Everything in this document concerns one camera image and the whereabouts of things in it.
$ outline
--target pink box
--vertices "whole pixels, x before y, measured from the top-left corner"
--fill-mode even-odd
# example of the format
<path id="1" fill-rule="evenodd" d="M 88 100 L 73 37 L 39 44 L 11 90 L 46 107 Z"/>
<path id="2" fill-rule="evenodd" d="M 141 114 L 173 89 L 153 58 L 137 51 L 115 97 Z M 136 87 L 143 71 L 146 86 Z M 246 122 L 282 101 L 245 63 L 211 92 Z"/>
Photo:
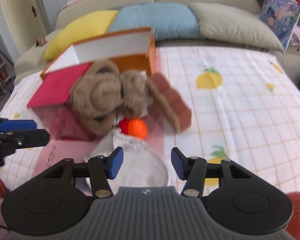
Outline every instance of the pink box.
<path id="1" fill-rule="evenodd" d="M 81 77 L 90 63 L 73 66 L 47 75 L 41 86 L 28 102 L 40 118 L 51 138 L 60 140 L 92 140 L 93 134 L 84 129 L 76 120 L 68 100 L 70 89 Z"/>

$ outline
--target beige couch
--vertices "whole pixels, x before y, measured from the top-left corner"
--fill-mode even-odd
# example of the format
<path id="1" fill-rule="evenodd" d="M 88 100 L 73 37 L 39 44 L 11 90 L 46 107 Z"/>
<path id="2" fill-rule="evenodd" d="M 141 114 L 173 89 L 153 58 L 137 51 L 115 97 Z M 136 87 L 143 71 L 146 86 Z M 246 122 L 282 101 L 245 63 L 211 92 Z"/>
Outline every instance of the beige couch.
<path id="1" fill-rule="evenodd" d="M 154 2 L 177 2 L 188 5 L 192 2 L 205 2 L 205 3 L 219 3 L 229 6 L 234 6 L 240 9 L 249 11 L 252 14 L 260 13 L 260 6 L 256 0 L 87 0 L 77 4 L 74 4 L 68 8 L 62 10 L 58 16 L 56 23 L 56 30 L 50 33 L 46 39 L 48 43 L 43 47 L 30 48 L 22 57 L 16 62 L 14 68 L 16 72 L 15 83 L 36 71 L 42 70 L 48 62 L 42 62 L 43 54 L 47 46 L 51 43 L 53 38 L 71 21 L 95 10 L 102 9 L 115 9 L 125 5 L 132 5 L 138 3 L 154 3 Z M 174 41 L 162 41 L 158 42 L 157 46 L 227 46 L 227 47 L 240 47 L 234 44 L 226 44 L 211 40 L 174 40 Z M 291 80 L 297 84 L 300 80 L 300 50 L 297 51 L 296 46 L 290 46 L 285 54 L 278 51 L 272 51 L 278 58 L 282 67 L 285 69 Z"/>

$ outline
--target orange ball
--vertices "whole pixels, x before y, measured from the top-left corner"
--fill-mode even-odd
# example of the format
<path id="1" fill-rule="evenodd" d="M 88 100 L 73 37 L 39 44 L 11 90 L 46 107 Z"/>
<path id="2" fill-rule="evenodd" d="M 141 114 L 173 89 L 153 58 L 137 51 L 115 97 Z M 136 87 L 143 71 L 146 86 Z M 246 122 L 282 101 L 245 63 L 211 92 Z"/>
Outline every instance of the orange ball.
<path id="1" fill-rule="evenodd" d="M 145 139 L 148 135 L 148 127 L 141 119 L 132 119 L 128 123 L 128 135 Z"/>

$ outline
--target brown plush toy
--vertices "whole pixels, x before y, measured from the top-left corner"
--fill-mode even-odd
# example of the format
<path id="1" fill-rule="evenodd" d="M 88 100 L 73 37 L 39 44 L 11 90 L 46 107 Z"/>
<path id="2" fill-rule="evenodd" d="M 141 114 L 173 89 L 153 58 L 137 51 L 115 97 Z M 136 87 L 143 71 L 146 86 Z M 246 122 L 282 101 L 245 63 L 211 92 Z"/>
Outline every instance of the brown plush toy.
<path id="1" fill-rule="evenodd" d="M 118 113 L 127 118 L 142 115 L 150 95 L 176 132 L 191 126 L 192 113 L 179 93 L 160 73 L 146 78 L 136 70 L 119 73 L 110 60 L 95 61 L 70 91 L 70 104 L 82 126 L 96 135 L 108 133 Z"/>

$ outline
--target door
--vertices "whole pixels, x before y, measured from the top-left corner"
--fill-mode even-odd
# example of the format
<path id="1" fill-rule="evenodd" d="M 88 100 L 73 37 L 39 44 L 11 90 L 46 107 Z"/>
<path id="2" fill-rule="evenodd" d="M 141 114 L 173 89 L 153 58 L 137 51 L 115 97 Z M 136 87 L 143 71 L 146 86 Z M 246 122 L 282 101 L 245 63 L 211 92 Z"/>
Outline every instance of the door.
<path id="1" fill-rule="evenodd" d="M 1 2 L 11 35 L 23 54 L 38 38 L 47 34 L 40 10 L 35 0 L 1 0 Z"/>

